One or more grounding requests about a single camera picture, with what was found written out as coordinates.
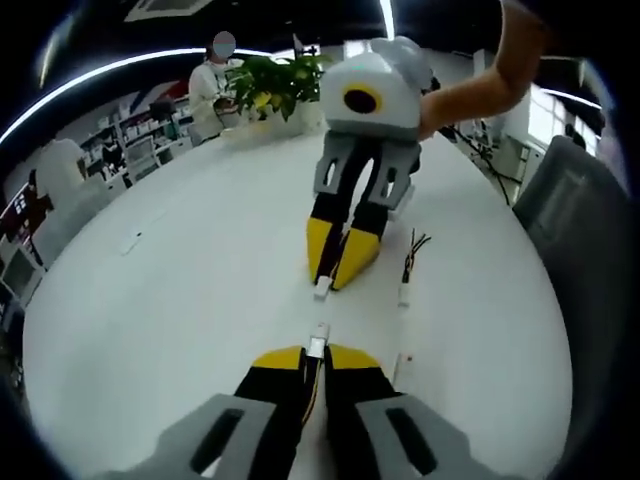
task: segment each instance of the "green plant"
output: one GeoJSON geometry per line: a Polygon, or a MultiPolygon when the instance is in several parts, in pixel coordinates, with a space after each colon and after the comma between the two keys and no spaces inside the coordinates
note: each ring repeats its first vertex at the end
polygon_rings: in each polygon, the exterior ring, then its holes
{"type": "Polygon", "coordinates": [[[269,57],[249,57],[230,71],[230,87],[235,91],[238,111],[255,107],[266,114],[271,106],[287,120],[298,102],[313,102],[320,98],[321,63],[323,55],[302,55],[282,63],[269,57]]]}

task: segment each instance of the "white table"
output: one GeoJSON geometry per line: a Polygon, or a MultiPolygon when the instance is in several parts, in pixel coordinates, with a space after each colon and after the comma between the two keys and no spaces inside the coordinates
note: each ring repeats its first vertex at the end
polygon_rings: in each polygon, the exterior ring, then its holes
{"type": "MultiPolygon", "coordinates": [[[[416,194],[379,258],[319,304],[305,222],[321,149],[322,136],[248,151],[208,142],[118,197],[63,252],[29,305],[24,366],[35,425],[73,472],[146,458],[163,429],[232,393],[261,353],[306,344],[319,321],[389,376],[412,353],[411,393],[466,432],[477,460],[549,472],[569,424],[568,343],[501,196],[446,139],[426,141],[416,194]],[[402,311],[412,227],[433,239],[402,311]]],[[[322,407],[321,393],[291,479],[327,478],[322,407]]]]}

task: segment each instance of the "white robot head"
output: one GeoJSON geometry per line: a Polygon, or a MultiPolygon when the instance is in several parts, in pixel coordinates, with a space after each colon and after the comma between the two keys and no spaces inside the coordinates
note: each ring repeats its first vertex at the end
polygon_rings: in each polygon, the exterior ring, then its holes
{"type": "Polygon", "coordinates": [[[371,48],[323,75],[320,103],[327,124],[339,132],[415,140],[421,90],[433,76],[424,53],[406,37],[376,39],[371,48]]]}

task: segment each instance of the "round table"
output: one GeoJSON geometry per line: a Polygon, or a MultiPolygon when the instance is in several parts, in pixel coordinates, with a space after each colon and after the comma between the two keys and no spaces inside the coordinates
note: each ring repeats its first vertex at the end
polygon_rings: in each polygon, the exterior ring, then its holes
{"type": "MultiPolygon", "coordinates": [[[[388,376],[399,353],[413,355],[409,393],[497,473],[553,467],[571,410],[568,342],[501,195],[444,137],[425,141],[415,195],[380,256],[319,303],[305,224],[322,140],[202,145],[117,198],[58,258],[27,309],[24,367],[36,428],[73,473],[151,455],[165,428],[233,393],[261,353],[306,345],[321,321],[331,342],[366,350],[388,376]],[[402,310],[412,228],[433,238],[402,310]]],[[[291,479],[331,477],[324,413],[320,394],[291,479]]]]}

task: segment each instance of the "white shirt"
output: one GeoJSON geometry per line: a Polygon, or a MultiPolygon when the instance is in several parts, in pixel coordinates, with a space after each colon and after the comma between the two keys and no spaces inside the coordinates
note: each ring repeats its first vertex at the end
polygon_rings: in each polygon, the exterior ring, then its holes
{"type": "Polygon", "coordinates": [[[41,151],[36,167],[38,196],[49,195],[54,208],[60,205],[82,185],[84,178],[78,160],[84,150],[73,140],[52,140],[41,151]]]}
{"type": "Polygon", "coordinates": [[[193,114],[196,131],[207,139],[218,135],[225,126],[224,118],[218,117],[213,109],[216,100],[222,97],[233,97],[226,77],[227,70],[238,67],[242,61],[231,59],[224,65],[209,61],[198,65],[189,78],[189,106],[193,114]]]}

